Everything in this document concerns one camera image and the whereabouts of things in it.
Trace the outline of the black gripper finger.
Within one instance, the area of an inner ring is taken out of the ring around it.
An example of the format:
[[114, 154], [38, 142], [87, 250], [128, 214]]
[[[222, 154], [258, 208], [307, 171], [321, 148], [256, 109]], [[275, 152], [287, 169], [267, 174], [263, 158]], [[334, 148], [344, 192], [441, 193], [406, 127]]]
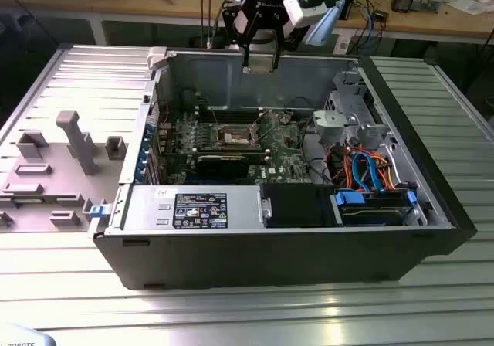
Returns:
[[289, 45], [293, 25], [287, 12], [277, 12], [272, 17], [271, 27], [274, 36], [272, 69], [276, 70], [279, 65], [281, 53], [286, 50]]
[[227, 39], [243, 49], [242, 70], [249, 71], [249, 53], [252, 41], [252, 0], [225, 2], [222, 10]]

